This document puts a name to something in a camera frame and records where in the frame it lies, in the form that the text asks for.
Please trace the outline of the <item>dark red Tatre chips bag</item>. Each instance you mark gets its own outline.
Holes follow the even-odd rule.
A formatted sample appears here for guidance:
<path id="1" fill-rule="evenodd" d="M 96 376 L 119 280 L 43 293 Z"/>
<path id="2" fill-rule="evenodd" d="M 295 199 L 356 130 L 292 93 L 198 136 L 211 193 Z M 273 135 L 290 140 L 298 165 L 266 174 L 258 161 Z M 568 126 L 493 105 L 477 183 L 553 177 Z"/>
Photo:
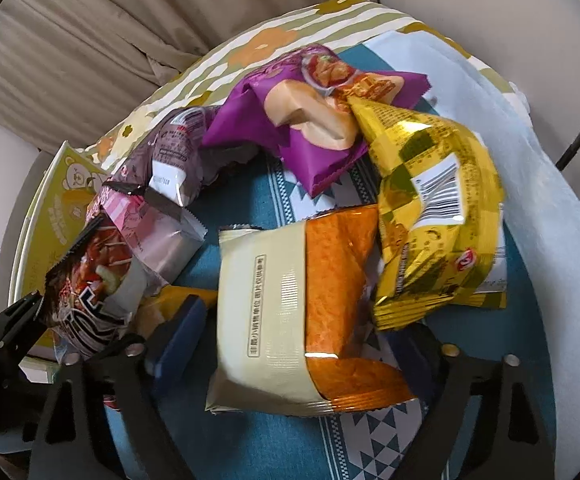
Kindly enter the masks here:
<path id="1" fill-rule="evenodd" d="M 101 212 L 46 274 L 36 319 L 88 360 L 125 334 L 148 284 L 147 270 Z"/>

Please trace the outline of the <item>cream orange cake packet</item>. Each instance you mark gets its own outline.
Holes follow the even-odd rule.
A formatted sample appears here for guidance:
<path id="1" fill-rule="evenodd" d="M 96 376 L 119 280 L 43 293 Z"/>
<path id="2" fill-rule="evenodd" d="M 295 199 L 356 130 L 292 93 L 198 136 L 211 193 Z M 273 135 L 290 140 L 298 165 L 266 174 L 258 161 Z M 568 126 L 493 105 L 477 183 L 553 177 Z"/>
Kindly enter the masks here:
<path id="1" fill-rule="evenodd" d="M 220 230 L 207 411 L 314 417 L 413 399 L 401 370 L 363 355 L 377 232 L 375 205 Z"/>

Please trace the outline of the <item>green storage box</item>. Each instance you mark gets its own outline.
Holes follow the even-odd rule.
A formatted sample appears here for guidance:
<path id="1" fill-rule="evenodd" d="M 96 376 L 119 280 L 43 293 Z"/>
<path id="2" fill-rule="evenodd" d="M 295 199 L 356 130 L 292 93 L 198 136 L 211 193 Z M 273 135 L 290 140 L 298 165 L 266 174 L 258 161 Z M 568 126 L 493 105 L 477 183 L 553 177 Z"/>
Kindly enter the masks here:
<path id="1" fill-rule="evenodd" d="M 27 208 L 10 277 L 9 302 L 44 291 L 46 273 L 72 247 L 107 174 L 63 143 Z"/>

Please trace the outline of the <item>pink wafer snack bag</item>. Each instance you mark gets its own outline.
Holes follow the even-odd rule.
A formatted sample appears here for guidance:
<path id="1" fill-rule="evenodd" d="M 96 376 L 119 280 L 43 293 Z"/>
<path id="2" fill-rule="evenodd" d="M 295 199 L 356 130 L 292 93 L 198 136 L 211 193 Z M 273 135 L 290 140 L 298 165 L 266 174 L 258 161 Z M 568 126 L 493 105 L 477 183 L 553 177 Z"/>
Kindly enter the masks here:
<path id="1" fill-rule="evenodd" d="M 105 212 L 141 263 L 173 284 L 202 247 L 207 229 L 186 208 L 168 214 L 143 196 L 129 195 L 103 185 L 87 207 L 88 221 Z"/>

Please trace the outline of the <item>yellow snack bag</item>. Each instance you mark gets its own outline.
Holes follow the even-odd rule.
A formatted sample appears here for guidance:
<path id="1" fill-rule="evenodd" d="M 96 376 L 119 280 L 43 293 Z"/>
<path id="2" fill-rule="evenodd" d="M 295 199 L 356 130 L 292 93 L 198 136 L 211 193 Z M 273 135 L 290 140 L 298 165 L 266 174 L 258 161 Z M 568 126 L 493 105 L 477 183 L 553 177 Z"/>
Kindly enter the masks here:
<path id="1" fill-rule="evenodd" d="M 447 304 L 503 309 L 505 193 L 488 149 L 445 117 L 348 103 L 380 174 L 378 330 L 401 330 Z"/>

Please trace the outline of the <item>brown chocolate snack bag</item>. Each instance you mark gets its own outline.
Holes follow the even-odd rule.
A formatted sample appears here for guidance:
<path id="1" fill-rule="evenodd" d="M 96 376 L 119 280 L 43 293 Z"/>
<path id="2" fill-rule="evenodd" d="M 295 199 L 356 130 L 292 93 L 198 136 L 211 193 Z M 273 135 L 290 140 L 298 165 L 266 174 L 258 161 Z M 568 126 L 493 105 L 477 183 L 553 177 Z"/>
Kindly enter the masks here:
<path id="1" fill-rule="evenodd" d="M 203 148 L 202 140 L 217 112 L 216 106 L 190 106 L 168 113 L 105 185 L 140 196 L 151 188 L 179 207 L 190 205 L 217 178 L 219 170 L 245 164 L 258 153 L 258 147 L 250 143 Z"/>

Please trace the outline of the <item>beige curtain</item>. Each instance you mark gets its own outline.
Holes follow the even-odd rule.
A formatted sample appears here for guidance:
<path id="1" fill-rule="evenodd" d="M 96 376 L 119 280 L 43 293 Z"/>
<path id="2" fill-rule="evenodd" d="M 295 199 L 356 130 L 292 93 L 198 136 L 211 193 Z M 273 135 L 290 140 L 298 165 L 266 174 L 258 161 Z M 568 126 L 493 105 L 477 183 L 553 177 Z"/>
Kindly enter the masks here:
<path id="1" fill-rule="evenodd" d="M 213 47 L 326 0 L 2 0 L 0 125 L 90 145 Z"/>

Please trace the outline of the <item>purple bread snack bag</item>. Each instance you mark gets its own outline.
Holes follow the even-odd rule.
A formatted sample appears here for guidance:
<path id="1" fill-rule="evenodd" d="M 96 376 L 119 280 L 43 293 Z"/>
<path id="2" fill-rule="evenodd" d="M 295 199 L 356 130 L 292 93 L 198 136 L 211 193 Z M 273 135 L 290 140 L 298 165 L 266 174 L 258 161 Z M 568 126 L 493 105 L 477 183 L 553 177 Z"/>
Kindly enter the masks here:
<path id="1" fill-rule="evenodd" d="M 202 146 L 259 146 L 315 197 L 367 152 L 349 99 L 412 108 L 429 89 L 424 74 L 361 70 L 322 44 L 310 44 L 240 79 Z"/>

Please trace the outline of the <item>floral striped quilt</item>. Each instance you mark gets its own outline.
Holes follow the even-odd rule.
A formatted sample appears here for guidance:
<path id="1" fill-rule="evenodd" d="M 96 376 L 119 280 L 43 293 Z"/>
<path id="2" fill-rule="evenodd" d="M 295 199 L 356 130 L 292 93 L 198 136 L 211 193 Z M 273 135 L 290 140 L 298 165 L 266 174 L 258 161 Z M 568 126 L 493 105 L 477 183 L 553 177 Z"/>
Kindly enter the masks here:
<path id="1" fill-rule="evenodd" d="M 298 48 L 323 44 L 341 54 L 383 32 L 425 32 L 446 42 L 494 84 L 522 118 L 530 118 L 525 95 L 512 82 L 442 32 L 371 0 L 328 0 L 263 21 L 210 50 L 81 153 L 111 169 L 174 108 L 219 105 L 246 74 Z"/>

